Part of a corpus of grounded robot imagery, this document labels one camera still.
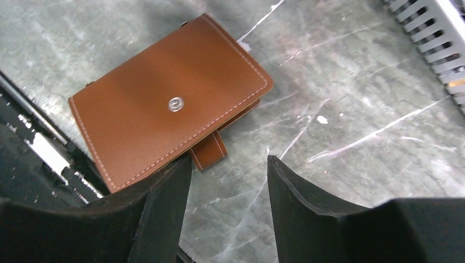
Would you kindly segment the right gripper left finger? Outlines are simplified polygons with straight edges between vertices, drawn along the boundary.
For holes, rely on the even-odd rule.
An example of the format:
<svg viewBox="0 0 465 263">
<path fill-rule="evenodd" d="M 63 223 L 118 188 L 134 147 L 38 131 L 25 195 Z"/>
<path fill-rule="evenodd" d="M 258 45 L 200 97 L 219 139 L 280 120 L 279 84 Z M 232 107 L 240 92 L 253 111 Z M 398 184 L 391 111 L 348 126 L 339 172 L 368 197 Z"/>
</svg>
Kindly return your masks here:
<svg viewBox="0 0 465 263">
<path fill-rule="evenodd" d="M 191 262 L 179 247 L 191 176 L 184 154 L 81 208 L 1 199 L 1 262 Z"/>
</svg>

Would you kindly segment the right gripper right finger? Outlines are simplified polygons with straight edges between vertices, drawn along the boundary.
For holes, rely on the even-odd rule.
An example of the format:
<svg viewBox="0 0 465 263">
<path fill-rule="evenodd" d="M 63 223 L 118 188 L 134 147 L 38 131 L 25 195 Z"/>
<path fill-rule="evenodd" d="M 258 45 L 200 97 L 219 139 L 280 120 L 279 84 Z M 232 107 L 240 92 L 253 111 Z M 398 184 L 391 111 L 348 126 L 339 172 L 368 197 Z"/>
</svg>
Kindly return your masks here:
<svg viewBox="0 0 465 263">
<path fill-rule="evenodd" d="M 279 262 L 464 262 L 463 198 L 397 198 L 367 208 L 268 157 Z"/>
</svg>

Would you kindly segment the brown leather card holder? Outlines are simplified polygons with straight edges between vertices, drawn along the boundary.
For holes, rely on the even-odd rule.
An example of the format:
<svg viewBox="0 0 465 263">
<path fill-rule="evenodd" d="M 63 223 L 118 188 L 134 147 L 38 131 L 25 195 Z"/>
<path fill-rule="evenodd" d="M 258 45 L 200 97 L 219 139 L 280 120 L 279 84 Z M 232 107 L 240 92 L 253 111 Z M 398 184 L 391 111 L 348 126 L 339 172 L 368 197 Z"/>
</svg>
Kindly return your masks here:
<svg viewBox="0 0 465 263">
<path fill-rule="evenodd" d="M 110 192 L 184 153 L 205 170 L 219 132 L 256 107 L 270 75 L 209 15 L 184 23 L 82 90 L 69 105 Z"/>
</svg>

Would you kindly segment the white plastic basket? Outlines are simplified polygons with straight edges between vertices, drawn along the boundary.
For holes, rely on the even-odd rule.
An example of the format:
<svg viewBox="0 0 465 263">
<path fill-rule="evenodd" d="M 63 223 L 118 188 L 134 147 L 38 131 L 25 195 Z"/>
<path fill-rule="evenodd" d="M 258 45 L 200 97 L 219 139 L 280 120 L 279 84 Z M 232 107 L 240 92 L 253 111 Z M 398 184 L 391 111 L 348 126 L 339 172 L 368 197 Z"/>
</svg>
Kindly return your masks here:
<svg viewBox="0 0 465 263">
<path fill-rule="evenodd" d="M 464 1 L 386 0 L 387 9 L 464 112 Z"/>
</svg>

